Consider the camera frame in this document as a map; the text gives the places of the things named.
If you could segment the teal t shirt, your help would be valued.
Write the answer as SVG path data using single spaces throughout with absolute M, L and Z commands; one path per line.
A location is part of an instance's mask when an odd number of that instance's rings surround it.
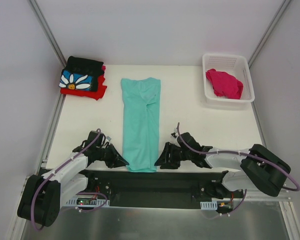
M 123 158 L 131 172 L 154 173 L 159 157 L 161 81 L 123 78 L 121 90 Z

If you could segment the white plastic basket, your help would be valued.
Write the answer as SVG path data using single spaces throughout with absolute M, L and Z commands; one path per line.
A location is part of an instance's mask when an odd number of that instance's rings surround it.
M 243 83 L 240 99 L 230 99 L 225 96 L 216 96 L 212 84 L 206 78 L 206 72 L 215 69 L 226 72 Z M 245 57 L 225 53 L 205 53 L 202 56 L 203 85 L 206 103 L 218 109 L 239 109 L 255 100 L 254 88 L 248 62 Z

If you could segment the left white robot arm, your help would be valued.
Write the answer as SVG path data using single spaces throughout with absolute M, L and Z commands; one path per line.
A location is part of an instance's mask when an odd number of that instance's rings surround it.
M 46 173 L 33 174 L 27 179 L 17 216 L 31 221 L 33 227 L 49 227 L 60 209 L 75 195 L 90 196 L 91 201 L 100 196 L 105 205 L 108 195 L 100 192 L 92 177 L 81 173 L 95 161 L 104 162 L 109 169 L 129 165 L 100 129 L 92 130 L 65 161 Z

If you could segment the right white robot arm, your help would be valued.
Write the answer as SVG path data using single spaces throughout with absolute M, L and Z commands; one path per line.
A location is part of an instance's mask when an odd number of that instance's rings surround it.
M 182 161 L 191 161 L 199 168 L 224 168 L 222 178 L 206 189 L 215 198 L 222 199 L 240 189 L 277 197 L 291 172 L 286 162 L 260 144 L 234 151 L 200 145 L 189 132 L 173 133 L 173 137 L 177 143 L 165 143 L 155 166 L 175 170 Z

